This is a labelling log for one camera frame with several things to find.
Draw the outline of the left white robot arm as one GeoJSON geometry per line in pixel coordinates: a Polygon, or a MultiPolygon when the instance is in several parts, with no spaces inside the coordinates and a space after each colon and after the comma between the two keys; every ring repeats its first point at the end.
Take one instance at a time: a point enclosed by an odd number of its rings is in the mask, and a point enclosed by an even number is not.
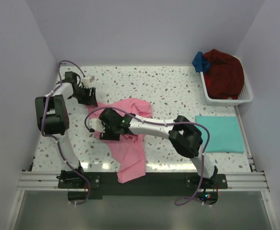
{"type": "Polygon", "coordinates": [[[86,176],[80,173],[81,164],[70,142],[70,120],[66,101],[74,98],[78,104],[96,107],[96,88],[90,86],[94,80],[93,76],[80,77],[77,73],[68,71],[50,93],[36,97],[34,101],[38,129],[42,136],[53,139],[62,170],[77,171],[73,172],[68,180],[75,188],[81,188],[85,184],[86,176]]]}

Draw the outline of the pink t shirt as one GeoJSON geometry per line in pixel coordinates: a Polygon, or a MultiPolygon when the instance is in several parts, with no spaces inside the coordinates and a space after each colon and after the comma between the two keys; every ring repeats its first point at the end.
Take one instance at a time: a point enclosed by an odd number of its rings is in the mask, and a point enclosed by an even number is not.
{"type": "MultiPolygon", "coordinates": [[[[141,99],[124,99],[113,103],[111,106],[146,118],[150,118],[152,115],[150,103],[141,99]]],[[[123,184],[145,176],[144,135],[125,135],[120,136],[119,141],[104,140],[103,143],[109,147],[112,157],[120,163],[117,173],[119,183],[123,184]]]]}

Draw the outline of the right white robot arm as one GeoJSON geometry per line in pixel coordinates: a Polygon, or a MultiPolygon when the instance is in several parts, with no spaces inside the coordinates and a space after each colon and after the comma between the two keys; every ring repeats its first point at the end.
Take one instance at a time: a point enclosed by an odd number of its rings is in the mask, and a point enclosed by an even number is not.
{"type": "Polygon", "coordinates": [[[167,139],[175,151],[194,164],[200,183],[205,188],[216,184],[217,167],[205,156],[208,139],[202,138],[202,125],[192,123],[184,116],[174,120],[156,120],[106,108],[97,119],[97,130],[105,140],[120,140],[123,135],[149,135],[167,139]]]}

